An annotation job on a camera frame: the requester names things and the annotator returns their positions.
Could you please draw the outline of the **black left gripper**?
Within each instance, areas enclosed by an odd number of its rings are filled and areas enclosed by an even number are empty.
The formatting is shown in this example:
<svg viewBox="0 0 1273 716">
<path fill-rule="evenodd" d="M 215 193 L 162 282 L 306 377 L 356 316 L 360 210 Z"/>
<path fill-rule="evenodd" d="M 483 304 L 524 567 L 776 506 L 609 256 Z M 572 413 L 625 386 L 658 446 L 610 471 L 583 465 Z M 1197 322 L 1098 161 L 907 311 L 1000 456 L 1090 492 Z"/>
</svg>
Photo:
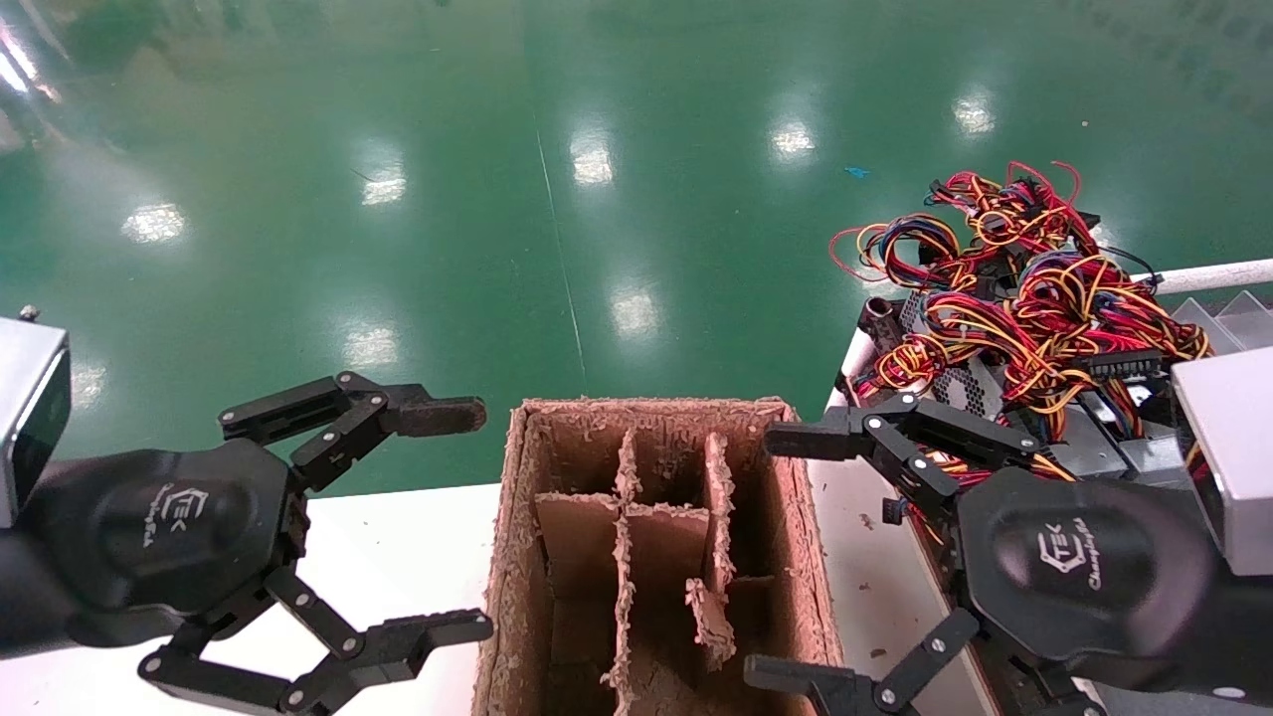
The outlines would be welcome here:
<svg viewBox="0 0 1273 716">
<path fill-rule="evenodd" d="M 494 633 L 481 609 L 354 629 L 294 572 L 306 498 L 391 436 L 472 434 L 477 396 L 337 373 L 223 412 L 209 451 L 143 448 L 50 462 L 20 512 L 20 647 L 115 648 L 173 634 L 139 677 L 177 699 L 246 715 L 335 715 L 419 677 L 437 648 Z M 312 434 L 292 468 L 269 446 Z M 327 654 L 297 679 L 211 662 L 204 648 L 278 603 Z"/>
</svg>

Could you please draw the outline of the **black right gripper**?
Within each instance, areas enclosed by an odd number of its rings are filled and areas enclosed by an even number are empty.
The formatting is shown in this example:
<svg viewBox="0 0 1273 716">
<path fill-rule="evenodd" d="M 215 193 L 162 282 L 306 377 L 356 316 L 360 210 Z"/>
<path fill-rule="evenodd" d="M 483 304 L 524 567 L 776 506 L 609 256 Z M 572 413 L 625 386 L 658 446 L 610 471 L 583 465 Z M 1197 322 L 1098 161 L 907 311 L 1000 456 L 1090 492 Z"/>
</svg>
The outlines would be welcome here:
<svg viewBox="0 0 1273 716">
<path fill-rule="evenodd" d="M 992 470 L 1029 468 L 1040 451 L 1022 431 L 911 394 L 773 423 L 764 445 L 780 457 L 862 457 L 927 519 L 948 517 L 961 489 L 929 451 Z M 1192 494 L 1011 470 L 961 496 L 956 513 L 973 612 L 952 609 L 881 680 L 750 655 L 745 682 L 805 696 L 819 715 L 915 715 L 914 699 L 962 648 L 1003 638 L 1046 697 L 1040 715 L 1105 712 L 1076 675 L 1114 687 L 1200 684 L 1220 558 Z"/>
</svg>

